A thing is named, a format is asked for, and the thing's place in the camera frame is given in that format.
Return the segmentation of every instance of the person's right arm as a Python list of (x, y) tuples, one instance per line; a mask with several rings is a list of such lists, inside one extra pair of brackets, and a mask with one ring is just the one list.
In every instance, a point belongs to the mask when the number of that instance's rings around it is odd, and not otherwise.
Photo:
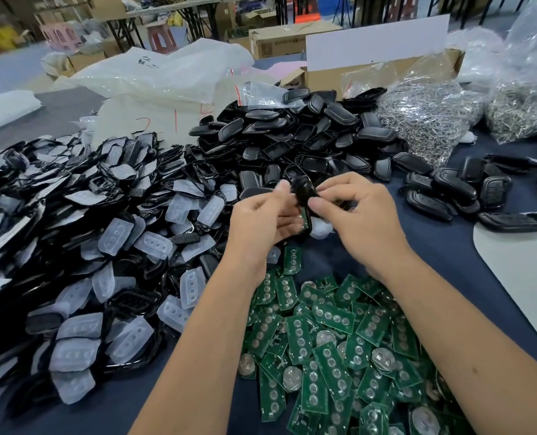
[(317, 191), (309, 207), (395, 297), (475, 432), (537, 434), (537, 361), (413, 252), (385, 186), (348, 173)]

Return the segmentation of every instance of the person's left hand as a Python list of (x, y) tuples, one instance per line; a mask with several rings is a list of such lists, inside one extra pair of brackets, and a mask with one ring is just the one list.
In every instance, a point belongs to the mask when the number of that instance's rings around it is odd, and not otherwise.
[(223, 260), (250, 271), (254, 287), (265, 277), (266, 258), (273, 244), (303, 228), (301, 210), (291, 186), (281, 180), (273, 192), (256, 195), (234, 205)]

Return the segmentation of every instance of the dark blue tablecloth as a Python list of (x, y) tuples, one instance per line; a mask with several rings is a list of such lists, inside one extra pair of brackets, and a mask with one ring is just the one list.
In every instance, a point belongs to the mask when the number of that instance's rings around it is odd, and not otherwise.
[[(457, 147), (449, 165), (459, 167), (467, 155), (482, 156), (486, 153), (537, 158), (537, 141), (498, 146), (490, 136), (480, 134), (476, 145)], [(441, 223), (413, 211), (397, 193), (403, 176), (403, 173), (396, 172), (388, 188), (397, 203), (400, 221), (411, 246), (537, 360), (537, 333), (476, 252), (472, 242), (473, 225), (461, 218), (456, 218), (452, 223)], [(516, 176), (513, 179), (513, 188), (505, 210), (537, 211), (536, 176)], [(302, 281), (332, 272), (338, 278), (344, 277), (348, 272), (357, 276), (364, 274), (363, 268), (347, 254), (337, 235), (330, 235), (323, 241), (309, 238), (302, 246), (303, 270), (296, 276), (298, 286)], [(101, 385), (80, 403), (40, 409), (33, 415), (13, 422), (3, 417), (9, 395), (7, 392), (0, 400), (0, 434), (125, 435), (166, 364), (171, 350), (169, 348), (160, 354), (142, 372), (118, 377)], [(197, 382), (198, 373), (192, 375)], [(258, 382), (237, 378), (229, 434), (286, 433), (285, 426), (293, 404), (294, 400), (289, 399), (288, 411), (278, 422), (261, 424)], [(169, 417), (174, 418), (174, 409), (170, 409)]]

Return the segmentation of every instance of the person's right hand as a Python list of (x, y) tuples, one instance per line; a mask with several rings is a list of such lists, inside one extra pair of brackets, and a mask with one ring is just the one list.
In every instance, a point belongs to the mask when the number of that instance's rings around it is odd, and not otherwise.
[[(379, 277), (395, 259), (413, 253), (383, 184), (349, 172), (324, 181), (317, 192), (320, 198), (310, 198), (308, 207), (335, 227), (347, 251), (370, 273)], [(357, 207), (344, 211), (334, 204), (347, 200)]]

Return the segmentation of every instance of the gray table surface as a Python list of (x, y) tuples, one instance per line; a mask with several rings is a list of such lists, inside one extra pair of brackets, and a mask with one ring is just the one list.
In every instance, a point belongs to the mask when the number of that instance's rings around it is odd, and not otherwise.
[[(39, 94), (44, 108), (0, 128), (0, 149), (20, 140), (31, 140), (42, 134), (60, 136), (77, 130), (70, 121), (98, 109), (102, 97), (86, 89)], [(486, 153), (529, 155), (537, 158), (537, 140), (522, 141), (498, 146), (486, 134), (472, 147), (458, 147), (449, 165), (459, 167), (467, 155)], [(482, 261), (472, 242), (472, 224), (456, 218), (451, 224), (424, 217), (409, 208), (398, 189), (403, 173), (394, 174), (388, 188), (395, 198), (400, 221), (408, 240), (416, 252), (438, 273), (476, 305), (500, 329), (537, 360), (537, 333), (519, 308)], [(535, 175), (514, 178), (506, 211), (537, 211), (537, 179)], [(303, 244), (304, 269), (296, 275), (302, 281), (334, 272), (343, 278), (348, 272), (357, 276), (363, 268), (345, 251), (336, 235), (323, 241), (309, 238)], [(130, 429), (172, 348), (168, 348), (146, 369), (131, 375), (120, 376), (96, 388), (89, 396), (71, 406), (58, 404), (18, 419), (4, 417), (4, 406), (10, 391), (0, 400), (0, 434), (16, 435), (124, 435)], [(198, 381), (198, 373), (193, 373)], [(257, 382), (236, 379), (231, 416), (230, 434), (286, 433), (294, 397), (289, 399), (288, 410), (278, 422), (260, 424)], [(170, 411), (173, 418), (174, 409)]]

